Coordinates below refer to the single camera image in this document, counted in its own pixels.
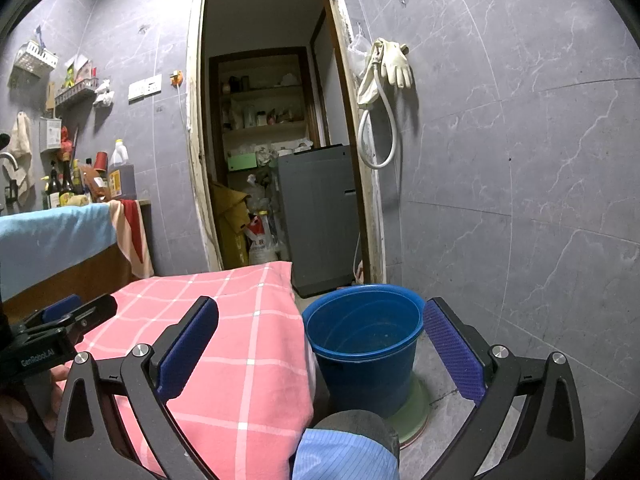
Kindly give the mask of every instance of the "light blue striped fabric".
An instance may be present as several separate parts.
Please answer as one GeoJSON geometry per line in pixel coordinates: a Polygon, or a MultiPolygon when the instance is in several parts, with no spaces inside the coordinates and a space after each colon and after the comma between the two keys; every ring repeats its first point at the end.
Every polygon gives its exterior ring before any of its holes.
{"type": "Polygon", "coordinates": [[[335,430],[305,430],[293,480],[399,480],[398,462],[382,444],[335,430]]]}

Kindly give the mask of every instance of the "faucet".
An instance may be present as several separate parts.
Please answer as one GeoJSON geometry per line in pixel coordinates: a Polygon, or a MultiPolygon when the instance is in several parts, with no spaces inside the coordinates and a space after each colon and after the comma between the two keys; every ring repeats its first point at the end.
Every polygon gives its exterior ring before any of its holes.
{"type": "Polygon", "coordinates": [[[15,157],[9,152],[0,152],[0,158],[7,158],[14,165],[14,170],[18,171],[18,161],[15,160],[15,157]]]}

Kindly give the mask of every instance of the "white cloth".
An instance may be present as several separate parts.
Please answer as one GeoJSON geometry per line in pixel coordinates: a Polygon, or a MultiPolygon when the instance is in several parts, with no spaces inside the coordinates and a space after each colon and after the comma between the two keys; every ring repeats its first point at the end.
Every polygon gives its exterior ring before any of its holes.
{"type": "Polygon", "coordinates": [[[393,86],[398,88],[411,88],[413,82],[411,69],[406,56],[402,53],[402,46],[394,41],[387,41],[377,38],[367,54],[367,70],[358,88],[358,106],[366,108],[367,105],[375,101],[380,95],[378,85],[373,76],[373,65],[380,63],[381,82],[385,77],[393,86]]]}
{"type": "Polygon", "coordinates": [[[29,189],[34,185],[33,170],[31,169],[31,121],[24,112],[18,113],[14,129],[11,131],[11,140],[6,150],[11,153],[18,163],[18,169],[7,159],[2,160],[2,165],[9,179],[18,184],[18,204],[24,205],[29,189]]]}

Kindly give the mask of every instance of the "beige towel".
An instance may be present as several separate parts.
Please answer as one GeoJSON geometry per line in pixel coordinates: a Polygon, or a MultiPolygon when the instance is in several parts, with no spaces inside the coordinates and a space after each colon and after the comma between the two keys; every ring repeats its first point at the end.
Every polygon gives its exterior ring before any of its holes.
{"type": "Polygon", "coordinates": [[[24,112],[20,112],[15,120],[14,129],[11,131],[11,140],[6,148],[18,162],[18,169],[14,170],[14,165],[10,161],[2,160],[9,179],[14,179],[18,184],[18,203],[20,205],[24,205],[29,189],[34,185],[30,137],[31,121],[24,112]]]}

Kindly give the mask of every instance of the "blue gripper pad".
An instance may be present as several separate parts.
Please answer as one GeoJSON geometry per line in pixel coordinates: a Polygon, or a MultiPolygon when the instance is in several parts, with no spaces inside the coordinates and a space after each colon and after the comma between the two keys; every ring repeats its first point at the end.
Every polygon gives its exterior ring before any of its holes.
{"type": "Polygon", "coordinates": [[[209,298],[158,367],[156,393],[162,402],[182,393],[211,336],[218,327],[218,306],[209,298]]]}
{"type": "Polygon", "coordinates": [[[77,294],[67,296],[64,300],[60,300],[51,306],[48,306],[42,311],[42,322],[49,323],[60,319],[65,314],[68,314],[72,310],[75,310],[79,306],[82,306],[82,300],[77,294]]]}
{"type": "Polygon", "coordinates": [[[429,300],[424,305],[422,319],[424,331],[436,347],[460,395],[478,405],[486,387],[484,371],[475,354],[435,301],[429,300]]]}

